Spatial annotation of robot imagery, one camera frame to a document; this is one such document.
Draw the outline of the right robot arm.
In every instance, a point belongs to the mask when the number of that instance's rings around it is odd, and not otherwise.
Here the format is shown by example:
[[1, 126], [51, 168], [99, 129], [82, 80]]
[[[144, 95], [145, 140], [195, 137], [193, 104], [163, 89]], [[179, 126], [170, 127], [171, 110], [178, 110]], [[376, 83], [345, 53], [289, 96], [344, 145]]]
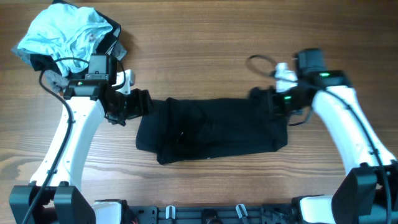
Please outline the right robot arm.
[[272, 109], [291, 115], [309, 107], [326, 126], [346, 176], [333, 195], [295, 199], [297, 223], [397, 223], [397, 159], [363, 113], [352, 82], [329, 70], [320, 49], [295, 55], [295, 70], [277, 63]]

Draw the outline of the black t-shirt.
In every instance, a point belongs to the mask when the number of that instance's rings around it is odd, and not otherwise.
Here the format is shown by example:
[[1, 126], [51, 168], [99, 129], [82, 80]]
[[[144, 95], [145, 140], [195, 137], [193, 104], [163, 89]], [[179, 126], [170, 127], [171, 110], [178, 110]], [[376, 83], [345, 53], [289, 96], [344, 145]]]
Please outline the black t-shirt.
[[253, 88], [246, 99], [155, 100], [141, 119], [139, 150], [159, 164], [276, 152], [288, 143], [287, 120], [270, 110], [269, 90]]

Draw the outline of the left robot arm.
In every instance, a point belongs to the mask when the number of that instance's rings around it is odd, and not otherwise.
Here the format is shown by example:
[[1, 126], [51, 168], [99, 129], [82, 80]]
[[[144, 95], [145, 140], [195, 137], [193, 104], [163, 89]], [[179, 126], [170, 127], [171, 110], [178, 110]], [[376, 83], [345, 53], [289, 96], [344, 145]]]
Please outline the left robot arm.
[[125, 126], [129, 119], [147, 115], [153, 104], [147, 90], [131, 89], [129, 70], [108, 54], [93, 54], [87, 73], [72, 78], [59, 95], [62, 117], [39, 168], [27, 185], [16, 185], [9, 204], [16, 223], [137, 223], [125, 200], [90, 204], [81, 193], [88, 151], [103, 120]]

